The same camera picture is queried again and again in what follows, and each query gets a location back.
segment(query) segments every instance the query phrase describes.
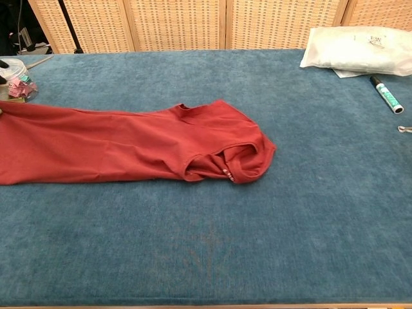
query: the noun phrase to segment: red shirt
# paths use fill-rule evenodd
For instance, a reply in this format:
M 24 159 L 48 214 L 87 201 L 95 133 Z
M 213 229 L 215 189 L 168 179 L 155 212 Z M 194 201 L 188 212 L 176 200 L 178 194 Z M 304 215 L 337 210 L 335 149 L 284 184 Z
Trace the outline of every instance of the red shirt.
M 222 100 L 127 113 L 0 102 L 0 184 L 257 180 L 276 146 Z

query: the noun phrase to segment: wicker screen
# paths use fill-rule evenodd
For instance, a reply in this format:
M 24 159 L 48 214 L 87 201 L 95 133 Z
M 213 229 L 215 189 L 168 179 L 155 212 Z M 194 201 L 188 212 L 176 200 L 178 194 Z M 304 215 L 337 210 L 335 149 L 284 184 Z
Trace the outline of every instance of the wicker screen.
M 123 0 L 65 0 L 85 53 L 133 52 Z
M 412 0 L 351 1 L 345 26 L 383 26 L 412 30 Z
M 137 50 L 225 47 L 226 0 L 125 0 Z
M 75 43 L 57 0 L 29 0 L 54 53 L 73 53 Z
M 304 48 L 310 28 L 339 25 L 346 3 L 339 0 L 230 0 L 227 48 Z

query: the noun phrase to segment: green marker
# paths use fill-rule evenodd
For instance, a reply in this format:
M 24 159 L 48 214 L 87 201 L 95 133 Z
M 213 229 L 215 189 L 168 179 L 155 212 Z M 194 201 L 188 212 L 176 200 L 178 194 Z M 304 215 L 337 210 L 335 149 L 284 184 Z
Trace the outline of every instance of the green marker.
M 392 109 L 392 112 L 400 114 L 404 111 L 403 106 L 399 104 L 398 100 L 392 95 L 383 82 L 375 76 L 372 76 L 370 81 L 379 92 L 380 96 L 385 100 L 386 104 Z

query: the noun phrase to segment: marker cap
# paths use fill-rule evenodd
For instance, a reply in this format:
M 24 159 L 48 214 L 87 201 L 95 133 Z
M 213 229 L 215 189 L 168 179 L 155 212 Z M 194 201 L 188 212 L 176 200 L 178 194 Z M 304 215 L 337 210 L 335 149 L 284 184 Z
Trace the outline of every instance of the marker cap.
M 373 84 L 373 87 L 375 87 L 375 88 L 379 84 L 382 84 L 382 82 L 376 76 L 371 76 L 370 81 Z

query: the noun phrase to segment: blue table surface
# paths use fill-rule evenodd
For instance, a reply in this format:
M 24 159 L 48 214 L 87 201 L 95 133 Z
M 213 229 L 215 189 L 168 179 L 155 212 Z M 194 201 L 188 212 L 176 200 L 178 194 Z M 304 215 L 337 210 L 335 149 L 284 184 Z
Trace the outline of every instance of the blue table surface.
M 0 187 L 0 305 L 412 303 L 412 135 L 397 131 L 412 126 L 412 78 L 381 76 L 395 115 L 368 76 L 301 69 L 302 56 L 55 55 L 31 69 L 33 102 L 53 106 L 223 98 L 278 150 L 248 185 Z

